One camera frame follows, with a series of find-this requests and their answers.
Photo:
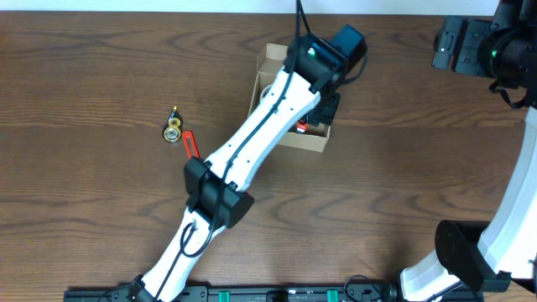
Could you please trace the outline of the black gold correction tape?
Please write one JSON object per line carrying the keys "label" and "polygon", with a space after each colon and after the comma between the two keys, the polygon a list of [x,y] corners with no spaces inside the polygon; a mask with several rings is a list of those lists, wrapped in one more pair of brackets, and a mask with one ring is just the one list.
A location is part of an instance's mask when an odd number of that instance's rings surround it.
{"label": "black gold correction tape", "polygon": [[162,132],[163,139],[168,143],[177,143],[183,133],[183,118],[181,117],[178,107],[174,107],[167,119]]}

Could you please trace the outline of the white tape roll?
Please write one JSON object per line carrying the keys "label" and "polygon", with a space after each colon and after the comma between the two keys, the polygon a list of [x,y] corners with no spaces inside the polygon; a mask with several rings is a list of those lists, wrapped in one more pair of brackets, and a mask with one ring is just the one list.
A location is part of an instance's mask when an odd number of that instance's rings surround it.
{"label": "white tape roll", "polygon": [[263,103],[264,99],[266,98],[266,96],[270,93],[271,91],[271,88],[272,88],[272,84],[266,86],[260,93],[260,97],[259,97],[259,103]]}

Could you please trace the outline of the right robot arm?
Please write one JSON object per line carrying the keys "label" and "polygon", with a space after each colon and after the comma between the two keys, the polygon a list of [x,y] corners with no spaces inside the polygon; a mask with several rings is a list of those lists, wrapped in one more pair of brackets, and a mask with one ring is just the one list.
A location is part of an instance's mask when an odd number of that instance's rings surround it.
{"label": "right robot arm", "polygon": [[476,250],[494,273],[536,276],[536,112],[510,113],[484,83],[412,65],[405,136],[393,172],[408,195],[389,205],[399,231],[443,219],[488,220]]}

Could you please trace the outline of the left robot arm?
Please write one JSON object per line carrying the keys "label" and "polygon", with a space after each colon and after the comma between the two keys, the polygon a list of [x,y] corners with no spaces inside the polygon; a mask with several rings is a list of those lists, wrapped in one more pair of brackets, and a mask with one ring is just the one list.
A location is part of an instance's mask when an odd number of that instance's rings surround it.
{"label": "left robot arm", "polygon": [[129,286],[129,301],[172,301],[211,241],[234,227],[254,199],[253,176],[282,137],[330,98],[367,53],[364,36],[350,25],[329,40],[298,36],[265,98],[243,125],[207,159],[184,167],[189,195],[180,228],[159,261]]}

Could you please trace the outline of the open cardboard box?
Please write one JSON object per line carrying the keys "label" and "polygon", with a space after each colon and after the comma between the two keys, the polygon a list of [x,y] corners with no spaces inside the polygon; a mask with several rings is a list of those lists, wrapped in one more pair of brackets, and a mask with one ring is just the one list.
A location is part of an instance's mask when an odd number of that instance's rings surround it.
{"label": "open cardboard box", "polygon": [[[287,49],[288,47],[285,45],[267,43],[258,54],[257,74],[248,116],[258,106],[261,91],[274,83],[277,73],[283,67]],[[309,125],[303,134],[297,133],[293,127],[279,140],[278,145],[322,153],[328,143],[330,133],[331,127],[322,124],[319,126]]]}

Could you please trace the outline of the orange utility knife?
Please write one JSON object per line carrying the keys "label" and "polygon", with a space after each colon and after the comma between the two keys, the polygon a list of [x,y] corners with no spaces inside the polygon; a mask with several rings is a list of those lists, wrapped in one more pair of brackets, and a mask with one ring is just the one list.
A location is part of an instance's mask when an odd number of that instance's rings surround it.
{"label": "orange utility knife", "polygon": [[194,133],[191,130],[185,130],[182,133],[182,139],[188,159],[199,158],[201,155],[197,147]]}

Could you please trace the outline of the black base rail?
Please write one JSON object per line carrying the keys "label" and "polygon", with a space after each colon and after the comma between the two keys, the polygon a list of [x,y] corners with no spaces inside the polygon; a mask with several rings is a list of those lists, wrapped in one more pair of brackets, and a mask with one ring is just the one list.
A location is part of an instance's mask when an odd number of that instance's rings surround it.
{"label": "black base rail", "polygon": [[[163,301],[164,289],[171,284],[166,278],[148,291],[149,282],[137,277],[128,284],[110,289],[71,289],[64,292],[64,302],[132,302]],[[404,299],[394,282],[354,275],[344,284],[290,286],[184,287],[176,302],[397,302]]]}

